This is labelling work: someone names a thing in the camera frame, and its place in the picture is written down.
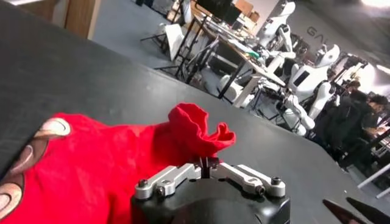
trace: metal stand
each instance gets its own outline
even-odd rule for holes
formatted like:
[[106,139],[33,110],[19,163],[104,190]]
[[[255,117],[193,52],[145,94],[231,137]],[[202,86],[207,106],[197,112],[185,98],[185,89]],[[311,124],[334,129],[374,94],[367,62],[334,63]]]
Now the metal stand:
[[[179,10],[182,9],[183,2],[184,2],[184,0],[179,0],[179,7],[178,7],[178,9],[175,12],[175,15],[174,15],[174,17],[173,17],[173,19],[171,21],[171,24],[174,24],[176,16],[179,14]],[[160,48],[163,51],[163,53],[165,54],[165,52],[166,52],[166,49],[165,49],[166,34],[165,33],[158,34],[158,35],[153,35],[153,36],[146,37],[146,38],[142,38],[142,39],[140,39],[140,42],[145,41],[145,40],[153,40],[153,39],[156,39],[160,43]]]
[[[187,54],[186,54],[184,57],[182,56],[182,57],[183,57],[183,60],[182,60],[182,62],[180,63],[180,65],[178,65],[178,66],[166,66],[166,67],[160,67],[160,68],[155,68],[155,69],[163,70],[163,69],[168,69],[168,68],[177,68],[176,73],[174,74],[174,75],[175,75],[175,78],[178,79],[178,78],[179,78],[179,74],[180,74],[182,77],[184,77],[183,66],[184,66],[184,64],[185,64],[185,62],[186,62],[186,60],[187,60],[187,58],[190,56],[190,53],[191,53],[191,51],[192,51],[192,49],[193,49],[193,47],[194,47],[195,41],[196,41],[196,39],[198,38],[198,36],[199,36],[199,34],[200,34],[200,31],[202,30],[204,24],[206,23],[207,17],[208,17],[208,16],[205,16],[205,17],[203,18],[202,23],[200,24],[199,30],[196,32],[195,37],[194,37],[194,38],[192,39],[192,41],[191,41],[191,44],[190,44],[190,46],[189,46],[189,48],[188,48]],[[183,48],[184,44],[186,43],[186,40],[188,39],[188,36],[190,35],[190,32],[192,31],[192,28],[193,28],[193,26],[194,26],[195,20],[196,20],[196,19],[193,18],[193,20],[191,21],[191,24],[190,24],[190,26],[189,26],[189,28],[188,28],[188,30],[187,30],[187,33],[185,34],[184,39],[183,39],[182,43],[180,44],[179,49],[177,50],[176,56],[174,57],[174,61],[176,61],[176,58],[180,55],[180,51],[181,51],[181,49]]]
[[230,76],[230,79],[227,81],[226,85],[223,87],[223,89],[222,89],[221,92],[219,93],[218,99],[221,99],[221,98],[224,96],[224,94],[226,93],[227,89],[230,87],[230,85],[232,84],[232,82],[236,79],[236,77],[238,76],[239,72],[240,72],[240,71],[242,70],[242,68],[244,67],[245,63],[246,63],[245,60],[242,60],[242,61],[239,63],[239,65],[238,65],[236,71]]

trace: dark hair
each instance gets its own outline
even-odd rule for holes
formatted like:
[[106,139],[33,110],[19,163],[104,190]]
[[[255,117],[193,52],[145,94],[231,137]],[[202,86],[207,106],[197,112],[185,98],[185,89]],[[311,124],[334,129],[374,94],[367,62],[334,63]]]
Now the dark hair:
[[388,99],[381,95],[375,95],[371,97],[370,102],[379,104],[379,105],[387,105],[389,103]]
[[360,87],[360,82],[359,81],[352,81],[348,84],[348,87],[356,87],[356,88],[359,88]]

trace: table surface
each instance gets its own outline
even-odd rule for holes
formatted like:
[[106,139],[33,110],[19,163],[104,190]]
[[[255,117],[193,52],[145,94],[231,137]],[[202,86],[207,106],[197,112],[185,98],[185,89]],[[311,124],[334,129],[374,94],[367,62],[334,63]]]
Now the table surface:
[[[2,1],[0,30],[1,116],[12,107],[6,110],[11,118],[27,124],[58,111],[110,125],[154,124],[167,121],[177,103],[194,102],[210,113],[210,131],[226,122],[236,132],[237,143],[219,154],[225,162],[283,179],[293,223],[339,224],[323,198],[351,211],[346,196],[368,200],[322,148],[304,138]],[[14,153],[0,152],[1,159]]]
[[[200,18],[198,16],[194,16],[194,19],[196,20],[196,22],[198,24],[202,23],[202,18]],[[212,38],[216,38],[217,37],[217,34],[214,31],[212,31],[211,29],[209,29],[207,27],[203,27],[203,30],[205,31],[205,33],[209,37],[212,37]],[[227,37],[225,37],[225,36],[220,36],[220,37],[221,37],[220,40],[223,41],[224,44],[226,44],[228,47],[233,49],[242,59],[244,59],[248,64],[250,64],[251,67],[253,67],[257,71],[258,74],[260,74],[263,77],[266,77],[267,79],[270,79],[270,80],[278,83],[281,86],[285,86],[286,85],[284,83],[284,81],[282,79],[280,79],[279,77],[277,77],[275,74],[267,72],[266,70],[264,70],[264,68],[256,65],[252,60],[249,59],[249,57],[245,53],[243,53],[241,50],[239,50],[234,44],[230,43],[228,41]]]

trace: gray floor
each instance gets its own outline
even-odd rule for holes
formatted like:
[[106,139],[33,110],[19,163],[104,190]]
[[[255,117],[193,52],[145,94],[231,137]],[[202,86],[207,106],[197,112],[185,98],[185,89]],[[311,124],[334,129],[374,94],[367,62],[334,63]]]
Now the gray floor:
[[[169,24],[145,5],[139,7],[132,0],[103,0],[93,41],[151,68],[172,65],[168,56],[163,55],[153,41],[140,42],[140,39],[153,35],[161,23]],[[197,47],[202,47],[203,42],[199,41]],[[206,80],[205,89],[217,94],[215,86],[219,77],[209,69],[202,72],[202,77]],[[356,183],[364,179],[353,167],[350,171]],[[390,214],[389,196],[376,200],[379,189],[373,184],[366,186],[363,192],[372,197],[372,205]]]

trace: light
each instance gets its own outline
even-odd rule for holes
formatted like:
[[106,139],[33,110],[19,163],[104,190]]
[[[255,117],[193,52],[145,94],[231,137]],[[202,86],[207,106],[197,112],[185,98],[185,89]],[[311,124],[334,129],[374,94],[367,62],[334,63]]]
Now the light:
[[390,1],[389,0],[361,0],[363,4],[378,8],[383,7],[390,7]]
[[387,74],[390,75],[390,68],[386,68],[386,67],[384,67],[384,66],[382,66],[382,65],[377,65],[377,68],[378,68],[379,70],[381,70],[381,71],[383,71],[383,72],[385,72],[385,73],[387,73]]

